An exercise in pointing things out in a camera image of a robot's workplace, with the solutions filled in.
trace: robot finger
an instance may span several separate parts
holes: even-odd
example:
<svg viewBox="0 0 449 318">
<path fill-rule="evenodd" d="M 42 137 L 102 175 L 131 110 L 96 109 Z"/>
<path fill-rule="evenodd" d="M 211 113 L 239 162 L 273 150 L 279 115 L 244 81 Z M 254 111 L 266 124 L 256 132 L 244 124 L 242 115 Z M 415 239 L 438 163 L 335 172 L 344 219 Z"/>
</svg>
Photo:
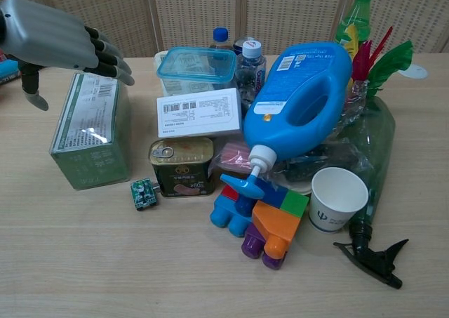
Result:
<svg viewBox="0 0 449 318">
<path fill-rule="evenodd" d="M 93 39 L 101 39 L 102 41 L 108 42 L 110 43 L 109 39 L 106 37 L 105 34 L 103 34 L 100 30 L 96 29 L 96 28 L 90 28 L 87 26 L 84 26 L 84 29 L 86 29 L 86 31 L 89 33 L 89 35 L 93 38 Z"/>
<path fill-rule="evenodd" d="M 99 74 L 100 76 L 115 78 L 129 86 L 134 85 L 134 78 L 116 65 L 99 62 L 95 69 L 87 67 L 84 69 L 84 72 L 91 72 L 93 74 Z"/>
<path fill-rule="evenodd" d="M 97 49 L 98 51 L 102 51 L 103 53 L 110 53 L 112 55 L 117 56 L 118 58 L 123 59 L 123 54 L 116 46 L 113 46 L 112 44 L 107 43 L 105 41 L 102 41 L 101 39 L 91 38 L 91 42 L 95 46 L 95 49 Z"/>
<path fill-rule="evenodd" d="M 115 55 L 110 55 L 108 53 L 103 53 L 102 51 L 95 51 L 96 56 L 98 57 L 98 60 L 100 62 L 109 64 L 109 65 L 116 65 L 119 69 L 122 69 L 124 72 L 128 74 L 132 74 L 131 68 L 128 64 L 121 58 L 118 58 Z"/>
</svg>

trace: orange toy block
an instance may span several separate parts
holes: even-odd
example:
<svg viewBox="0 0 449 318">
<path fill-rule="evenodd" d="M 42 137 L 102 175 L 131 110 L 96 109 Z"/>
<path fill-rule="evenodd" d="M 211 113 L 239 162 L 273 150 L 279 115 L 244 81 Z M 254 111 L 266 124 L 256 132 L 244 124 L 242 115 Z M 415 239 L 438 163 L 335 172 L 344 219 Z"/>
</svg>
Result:
<svg viewBox="0 0 449 318">
<path fill-rule="evenodd" d="M 262 201 L 257 201 L 253 208 L 253 224 L 267 241 L 265 253 L 277 260 L 286 254 L 300 221 L 300 218 Z"/>
</svg>

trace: paper cup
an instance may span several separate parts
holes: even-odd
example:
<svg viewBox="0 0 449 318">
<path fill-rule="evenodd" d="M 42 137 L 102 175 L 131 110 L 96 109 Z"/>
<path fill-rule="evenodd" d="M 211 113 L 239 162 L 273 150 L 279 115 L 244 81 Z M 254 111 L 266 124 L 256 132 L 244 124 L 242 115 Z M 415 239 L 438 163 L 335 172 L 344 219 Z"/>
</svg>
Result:
<svg viewBox="0 0 449 318">
<path fill-rule="evenodd" d="M 311 180 L 309 219 L 322 232 L 336 232 L 367 202 L 368 188 L 357 175 L 343 168 L 324 168 Z"/>
</svg>

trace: gray robotic hand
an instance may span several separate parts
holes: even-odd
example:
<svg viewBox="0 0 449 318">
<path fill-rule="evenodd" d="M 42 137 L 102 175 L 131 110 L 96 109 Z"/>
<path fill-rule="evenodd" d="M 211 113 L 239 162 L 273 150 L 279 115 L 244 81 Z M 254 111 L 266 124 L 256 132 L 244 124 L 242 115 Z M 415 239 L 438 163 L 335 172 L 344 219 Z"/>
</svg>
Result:
<svg viewBox="0 0 449 318">
<path fill-rule="evenodd" d="M 41 110 L 48 109 L 39 95 L 42 67 L 76 69 L 134 84 L 120 50 L 102 32 L 76 16 L 32 1 L 1 2 L 0 49 L 18 61 L 25 96 Z"/>
</svg>

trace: green cardboard box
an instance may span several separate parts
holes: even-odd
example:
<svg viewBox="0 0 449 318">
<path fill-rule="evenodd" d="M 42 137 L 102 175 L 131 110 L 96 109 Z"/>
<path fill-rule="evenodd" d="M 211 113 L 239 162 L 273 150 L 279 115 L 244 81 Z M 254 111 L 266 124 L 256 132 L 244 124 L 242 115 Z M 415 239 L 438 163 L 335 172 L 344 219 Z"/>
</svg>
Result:
<svg viewBox="0 0 449 318">
<path fill-rule="evenodd" d="M 75 190 L 130 179 L 130 104 L 116 79 L 76 73 L 50 155 Z"/>
</svg>

